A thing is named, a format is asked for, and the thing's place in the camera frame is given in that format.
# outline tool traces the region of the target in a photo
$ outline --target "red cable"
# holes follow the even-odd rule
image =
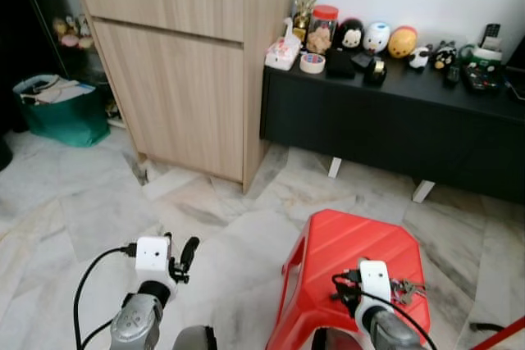
[[[509,336],[516,334],[518,331],[525,328],[525,316],[520,319],[517,319],[514,323],[508,327],[502,329],[497,334],[492,335],[489,339],[484,342],[479,343],[475,348],[471,350],[487,350],[499,342],[503,342]]]

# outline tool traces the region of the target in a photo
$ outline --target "red jar lid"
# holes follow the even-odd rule
[[[320,20],[336,20],[339,15],[339,9],[337,7],[327,6],[326,4],[320,4],[314,7],[312,14]]]

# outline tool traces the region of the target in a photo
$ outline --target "cabinet drawer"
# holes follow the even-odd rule
[[[243,50],[108,22],[94,28],[139,151],[242,180]]]
[[[243,0],[85,0],[89,13],[112,20],[243,41]]]

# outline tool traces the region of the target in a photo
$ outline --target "keys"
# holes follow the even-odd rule
[[[427,286],[423,283],[414,283],[407,279],[403,279],[400,282],[391,280],[390,286],[394,292],[394,300],[403,305],[410,305],[414,294],[422,297],[427,296]]]

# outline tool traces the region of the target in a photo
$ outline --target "cow figurine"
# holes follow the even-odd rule
[[[417,47],[409,55],[410,67],[417,71],[425,70],[425,66],[430,59],[432,54],[432,44],[428,44],[426,47]]]

